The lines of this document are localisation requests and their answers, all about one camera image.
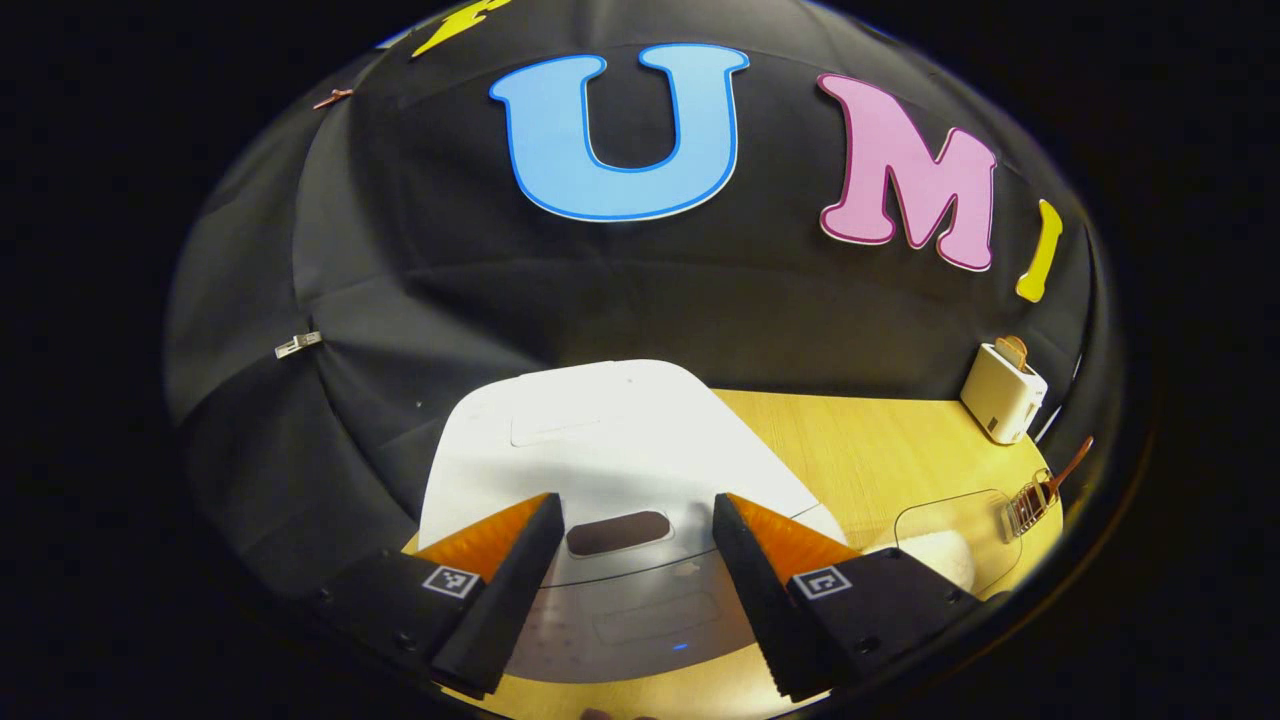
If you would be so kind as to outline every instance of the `black fabric backdrop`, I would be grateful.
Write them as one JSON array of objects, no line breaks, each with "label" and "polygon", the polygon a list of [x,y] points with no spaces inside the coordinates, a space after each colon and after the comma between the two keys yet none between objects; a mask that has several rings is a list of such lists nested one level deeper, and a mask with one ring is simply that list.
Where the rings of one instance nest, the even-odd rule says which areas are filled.
[{"label": "black fabric backdrop", "polygon": [[[292,632],[192,507],[154,351],[182,238],[229,160],[324,73],[436,6],[58,6],[33,26],[49,32],[18,33],[17,716],[442,715]],[[1166,398],[1135,501],[1048,610],[859,715],[1275,715],[1261,582],[1275,534],[1249,512],[1268,507],[1253,488],[1271,443],[1265,423],[1225,421],[1267,405],[1240,368],[1266,366],[1275,325],[1267,186],[1249,163],[1271,137],[1271,24],[1202,3],[856,12],[943,59],[1062,164],[1128,256],[1125,334],[1155,346]],[[1080,483],[1135,479],[1091,456]]]},{"label": "black fabric backdrop", "polygon": [[[874,29],[803,3],[543,0],[494,9],[411,61],[434,27],[289,106],[214,190],[174,278],[166,375],[192,487],[278,591],[305,592],[402,542],[444,420],[494,380],[653,357],[713,387],[956,398],[977,345],[1014,333],[1050,386],[1036,433],[1070,397],[1091,332],[1112,336],[1094,343],[1093,364],[1115,346],[1097,231],[1051,160],[961,81]],[[489,86],[548,58],[602,55],[593,146],[605,163],[648,165],[669,152],[673,122],[664,77],[636,54],[681,41],[751,59],[733,78],[731,182],[705,205],[639,223],[581,223],[529,202]],[[989,270],[957,269],[933,242],[911,250],[892,200],[899,232],[884,246],[822,232],[846,147],[840,106],[815,82],[823,72],[897,96],[933,152],[952,127],[992,149]],[[312,110],[334,87],[356,95]],[[1029,304],[1014,284],[1042,197],[1065,229],[1048,291]],[[321,346],[271,356],[312,329]],[[1106,392],[1120,400],[1117,378]],[[1097,387],[1080,395],[1097,405]],[[1098,433],[1094,406],[1046,438],[1051,466]]]}]

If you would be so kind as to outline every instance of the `black cloth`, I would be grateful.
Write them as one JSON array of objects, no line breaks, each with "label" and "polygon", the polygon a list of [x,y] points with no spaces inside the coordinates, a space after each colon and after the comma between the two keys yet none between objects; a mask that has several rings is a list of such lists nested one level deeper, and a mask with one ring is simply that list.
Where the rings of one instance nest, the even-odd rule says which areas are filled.
[{"label": "black cloth", "polygon": [[[521,373],[646,357],[713,387],[954,400],[978,343],[1012,333],[1050,387],[1032,432],[1064,406],[1043,445],[1056,468],[1096,432],[1101,398],[1123,392],[1103,378],[1114,288],[1080,200],[1014,120],[897,41],[801,3],[544,0],[494,9],[411,60],[434,27],[288,108],[214,190],[174,282],[165,360],[188,474],[275,591],[306,592],[407,537],[454,404]],[[489,87],[531,63],[600,55],[593,147],[648,165],[675,131],[666,78],[636,55],[666,42],[750,58],[732,81],[728,184],[648,222],[531,204]],[[989,270],[947,264],[936,241],[911,250],[901,229],[878,247],[822,232],[846,149],[841,109],[815,82],[824,72],[899,97],[933,152],[959,127],[996,154]],[[311,109],[346,87],[355,95]],[[1065,229],[1030,304],[1014,286],[1041,199]],[[274,359],[307,331],[323,345]]]}]

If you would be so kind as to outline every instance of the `metal clip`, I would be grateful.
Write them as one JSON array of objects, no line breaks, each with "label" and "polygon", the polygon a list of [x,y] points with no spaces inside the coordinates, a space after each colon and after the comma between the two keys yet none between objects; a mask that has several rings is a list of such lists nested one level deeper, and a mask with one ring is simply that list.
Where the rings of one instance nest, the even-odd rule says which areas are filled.
[{"label": "metal clip", "polygon": [[294,352],[302,350],[303,347],[319,343],[321,340],[324,338],[321,338],[320,333],[317,332],[307,334],[296,334],[293,336],[293,340],[275,348],[275,359],[279,360],[285,355],[293,355]]}]

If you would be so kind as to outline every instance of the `yellow letter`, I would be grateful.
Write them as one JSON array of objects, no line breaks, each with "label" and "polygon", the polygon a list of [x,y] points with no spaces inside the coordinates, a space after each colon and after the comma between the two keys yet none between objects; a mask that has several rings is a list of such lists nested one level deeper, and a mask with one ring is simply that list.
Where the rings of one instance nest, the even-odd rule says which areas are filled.
[{"label": "yellow letter", "polygon": [[1032,266],[1027,268],[1023,277],[1018,278],[1018,284],[1014,288],[1018,295],[1032,302],[1039,302],[1041,297],[1044,297],[1044,277],[1048,275],[1048,269],[1053,264],[1057,236],[1062,234],[1062,218],[1057,215],[1057,210],[1048,204],[1048,200],[1041,200],[1039,206],[1041,238],[1036,243],[1036,255],[1032,256]]},{"label": "yellow letter", "polygon": [[507,3],[511,3],[511,0],[480,0],[479,3],[472,3],[457,13],[444,18],[444,23],[440,24],[440,29],[435,31],[435,35],[433,35],[430,40],[415,50],[413,56],[417,58],[422,53],[426,53],[431,47],[435,47],[454,35],[480,24],[488,17],[481,15],[480,13],[500,8]]}]

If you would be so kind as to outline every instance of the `white object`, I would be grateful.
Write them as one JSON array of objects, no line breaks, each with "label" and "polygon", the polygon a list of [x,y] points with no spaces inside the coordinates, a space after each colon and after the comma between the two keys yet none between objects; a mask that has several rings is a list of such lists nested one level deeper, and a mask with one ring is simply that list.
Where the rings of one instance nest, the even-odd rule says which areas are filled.
[{"label": "white object", "polygon": [[324,338],[320,337],[320,333],[296,334],[292,340],[289,340],[289,342],[285,342],[275,348],[275,359],[283,360],[303,347],[311,347],[312,345],[319,345],[323,341]]},{"label": "white object", "polygon": [[566,532],[645,511],[671,528],[595,555],[561,543],[507,665],[535,680],[639,678],[754,642],[712,541],[717,493],[845,542],[831,512],[728,406],[655,360],[531,373],[466,396],[431,465],[419,548],[543,492],[561,495]]},{"label": "white object", "polygon": [[897,543],[890,542],[868,547],[861,552],[863,555],[870,555],[887,547],[897,547],[927,565],[934,573],[951,580],[960,589],[973,592],[973,582],[977,575],[973,550],[960,533],[955,530],[928,533],[913,538],[902,538]]},{"label": "white object", "polygon": [[969,409],[987,437],[998,445],[1023,438],[1044,402],[1048,383],[1036,370],[1019,370],[984,342],[978,347],[960,401]]}]

